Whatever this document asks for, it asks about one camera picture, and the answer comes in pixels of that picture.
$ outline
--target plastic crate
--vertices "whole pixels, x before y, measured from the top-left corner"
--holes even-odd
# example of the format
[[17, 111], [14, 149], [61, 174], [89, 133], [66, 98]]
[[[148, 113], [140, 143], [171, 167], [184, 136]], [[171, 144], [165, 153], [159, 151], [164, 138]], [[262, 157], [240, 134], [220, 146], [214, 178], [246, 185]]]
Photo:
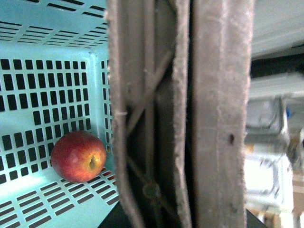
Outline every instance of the plastic crate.
[[[96, 228], [118, 201], [105, 0], [0, 1], [0, 227]], [[106, 168], [70, 183], [50, 153], [67, 132], [97, 135]]]

